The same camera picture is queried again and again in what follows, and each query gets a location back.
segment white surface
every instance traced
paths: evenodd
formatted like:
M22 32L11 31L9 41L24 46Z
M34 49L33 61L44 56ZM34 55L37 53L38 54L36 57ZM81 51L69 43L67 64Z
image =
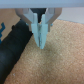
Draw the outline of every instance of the white surface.
M84 7L84 0L0 0L0 8Z
M62 14L57 19L84 24L84 7L63 8Z

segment brown mat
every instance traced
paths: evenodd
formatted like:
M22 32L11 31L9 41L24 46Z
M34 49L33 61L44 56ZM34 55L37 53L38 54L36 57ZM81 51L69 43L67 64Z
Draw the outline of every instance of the brown mat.
M32 36L5 84L84 84L84 25L54 21L43 50Z

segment textured brown surface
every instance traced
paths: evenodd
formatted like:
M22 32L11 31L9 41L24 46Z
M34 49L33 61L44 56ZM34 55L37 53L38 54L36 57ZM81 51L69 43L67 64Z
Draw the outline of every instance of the textured brown surface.
M32 36L5 84L84 84L84 25L53 24L43 50Z

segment black fabric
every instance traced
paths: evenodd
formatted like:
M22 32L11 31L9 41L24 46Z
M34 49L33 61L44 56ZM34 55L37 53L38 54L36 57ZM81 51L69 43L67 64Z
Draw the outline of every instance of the black fabric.
M31 10L38 14L39 23L46 9ZM12 31L0 44L0 84L4 84L32 35L26 23L20 20L15 26L12 26Z

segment brown surface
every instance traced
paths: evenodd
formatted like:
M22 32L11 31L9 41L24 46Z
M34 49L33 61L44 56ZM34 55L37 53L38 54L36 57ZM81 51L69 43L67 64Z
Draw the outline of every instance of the brown surface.
M84 84L84 25L56 20L43 50L32 36L5 84Z

